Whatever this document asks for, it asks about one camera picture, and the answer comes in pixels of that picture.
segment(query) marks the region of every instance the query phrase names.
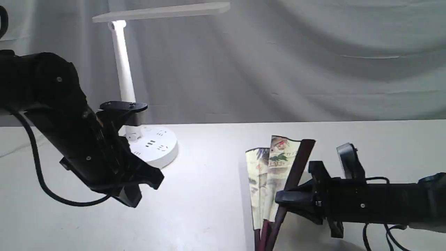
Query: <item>lamp base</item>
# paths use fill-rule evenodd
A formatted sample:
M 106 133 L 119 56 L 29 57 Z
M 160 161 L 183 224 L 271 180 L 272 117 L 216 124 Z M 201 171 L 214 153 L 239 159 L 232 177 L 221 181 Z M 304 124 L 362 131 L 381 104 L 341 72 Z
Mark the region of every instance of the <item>lamp base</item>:
M 177 157 L 178 142 L 173 131 L 153 125 L 141 125 L 140 129 L 141 137 L 128 142 L 134 155 L 159 169 L 164 168 Z

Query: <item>tabletop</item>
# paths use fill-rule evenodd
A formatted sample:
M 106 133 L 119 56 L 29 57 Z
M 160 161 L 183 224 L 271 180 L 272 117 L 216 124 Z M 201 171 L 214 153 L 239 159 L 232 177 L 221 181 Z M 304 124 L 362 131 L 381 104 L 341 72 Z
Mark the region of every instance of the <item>tabletop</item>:
M 445 171 L 446 120 L 168 125 L 179 142 L 178 157 L 162 172 L 158 190 L 141 185 L 137 208 L 110 199 L 89 208 L 60 204 L 39 187 L 28 138 L 21 127 L 0 128 L 0 249 L 104 251 L 252 251 L 254 237 L 245 154 L 268 147 L 271 135 L 312 138 L 310 160 L 322 160 L 342 176 L 336 147 L 351 142 L 367 176 L 394 183 Z M 101 197 L 58 163 L 62 155 L 39 141 L 43 174 L 58 195 L 74 201 Z M 343 240 L 327 226 L 288 214 L 278 236 L 280 251 L 364 250 L 363 224 L 345 223 Z M 388 250 L 381 225 L 369 226 L 373 250 Z M 410 250 L 442 250 L 443 234 L 396 230 Z

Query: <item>white table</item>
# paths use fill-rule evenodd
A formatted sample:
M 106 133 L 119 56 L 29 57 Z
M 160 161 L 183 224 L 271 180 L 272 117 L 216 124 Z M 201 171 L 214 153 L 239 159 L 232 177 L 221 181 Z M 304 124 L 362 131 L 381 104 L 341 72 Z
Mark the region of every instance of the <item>white table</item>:
M 446 171 L 446 121 L 170 125 L 180 153 L 163 169 L 159 190 L 141 186 L 136 209 L 110 199 L 90 208 L 53 201 L 40 189 L 30 148 L 0 159 L 0 250 L 242 251 L 253 250 L 244 152 L 268 146 L 272 134 L 317 140 L 311 160 L 341 176 L 336 147 L 354 143 L 368 176 L 416 182 Z M 27 141 L 23 128 L 0 128 L 1 152 Z M 89 201 L 91 192 L 58 163 L 50 144 L 39 148 L 48 186 L 60 196 Z M 344 224 L 345 238 L 288 214 L 276 250 L 363 250 L 362 224 Z M 369 227 L 373 250 L 388 250 L 384 228 Z M 443 250 L 445 235 L 395 231 L 411 250 Z

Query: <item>white curtain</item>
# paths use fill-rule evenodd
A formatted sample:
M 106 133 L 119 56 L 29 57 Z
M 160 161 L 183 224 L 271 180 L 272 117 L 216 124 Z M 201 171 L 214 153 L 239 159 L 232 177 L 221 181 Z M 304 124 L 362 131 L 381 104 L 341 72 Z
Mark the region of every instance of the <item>white curtain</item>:
M 128 21 L 147 123 L 446 118 L 446 1 L 229 1 L 212 17 Z M 110 32 L 91 17 L 204 1 L 3 2 L 11 28 L 0 49 L 74 62 L 96 107 L 119 87 Z

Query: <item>white desk lamp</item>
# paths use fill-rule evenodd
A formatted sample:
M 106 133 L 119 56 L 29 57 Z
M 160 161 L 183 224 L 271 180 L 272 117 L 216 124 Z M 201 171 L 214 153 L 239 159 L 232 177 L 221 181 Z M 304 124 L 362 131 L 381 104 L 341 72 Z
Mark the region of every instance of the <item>white desk lamp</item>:
M 226 12 L 229 8 L 230 3 L 217 2 L 110 12 L 93 17 L 94 23 L 108 22 L 108 27 L 112 31 L 122 101 L 136 102 L 125 45 L 125 20 L 215 15 Z M 177 138 L 168 128 L 126 125 L 125 136 L 132 153 L 153 167 L 167 166 L 178 154 Z

